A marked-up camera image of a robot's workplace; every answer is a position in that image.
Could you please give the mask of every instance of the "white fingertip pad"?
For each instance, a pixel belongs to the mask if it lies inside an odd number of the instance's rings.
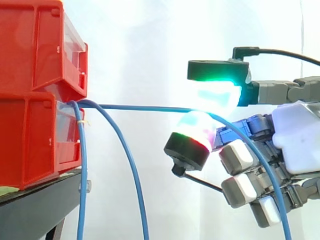
[[[281,222],[280,214],[273,197],[266,196],[264,198],[261,198],[259,199],[259,203],[261,205],[261,209],[265,215],[265,218],[269,223],[269,226],[272,226]]]
[[[246,204],[257,199],[257,192],[246,174],[239,174],[234,177],[234,180],[242,192]]]

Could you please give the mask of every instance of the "zip tie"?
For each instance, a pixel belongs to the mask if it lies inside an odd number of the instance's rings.
[[[91,126],[90,123],[89,123],[89,121],[87,121],[87,120],[79,120],[79,121],[77,121],[76,123],[77,123],[77,124],[88,124],[89,126]]]

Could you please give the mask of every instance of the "green light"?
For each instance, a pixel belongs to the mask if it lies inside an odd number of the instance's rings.
[[[241,86],[235,86],[228,79],[208,79],[197,83],[196,109],[227,117],[237,107]]]

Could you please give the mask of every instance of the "robotic hand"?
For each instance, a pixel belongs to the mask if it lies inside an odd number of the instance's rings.
[[[271,114],[254,115],[234,122],[254,143],[275,172],[281,187],[286,212],[302,207],[308,199],[320,199],[320,77],[291,81],[251,81],[244,57],[280,54],[320,66],[314,59],[280,50],[235,47],[229,61],[190,61],[188,79],[221,81],[232,79],[241,87],[239,107],[280,105]],[[216,130],[209,141],[219,151],[230,178],[221,192],[232,208],[250,204],[257,224],[266,228],[281,221],[271,180],[257,156],[231,129]],[[209,156],[201,144],[172,133],[164,151],[173,158],[172,172],[187,177],[186,171],[201,170]],[[208,187],[218,189],[209,183]]]

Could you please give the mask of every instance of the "black cable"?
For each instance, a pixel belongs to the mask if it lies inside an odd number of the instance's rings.
[[[277,50],[277,49],[267,49],[267,48],[259,48],[255,46],[239,46],[233,48],[232,58],[237,60],[244,60],[244,57],[258,56],[260,54],[276,54],[291,57],[294,59],[299,59],[320,67],[320,61],[315,60],[311,57],[304,56],[298,53]]]
[[[265,48],[261,48],[259,50],[260,54],[276,54],[276,55],[282,55],[282,56],[287,56],[287,57],[291,57],[294,59],[300,59],[302,61],[311,63],[311,64],[315,64],[317,66],[320,66],[320,61],[315,60],[311,57],[308,56],[304,56],[298,53],[294,53],[294,52],[290,52],[290,51],[283,51],[283,50],[277,50],[277,49],[265,49]]]
[[[218,187],[218,186],[216,186],[216,185],[213,185],[213,184],[211,184],[211,183],[209,183],[209,182],[203,181],[203,180],[201,180],[201,179],[199,179],[199,178],[196,178],[196,177],[194,177],[194,176],[191,176],[191,175],[189,175],[189,174],[187,174],[187,173],[185,173],[185,174],[183,175],[183,177],[186,178],[186,179],[189,179],[189,180],[191,180],[191,181],[194,181],[194,182],[197,183],[197,184],[201,184],[201,185],[203,185],[203,186],[206,186],[206,187],[208,187],[208,188],[211,188],[211,189],[213,189],[213,190],[216,190],[216,191],[222,193],[222,188],[221,188],[221,187]]]

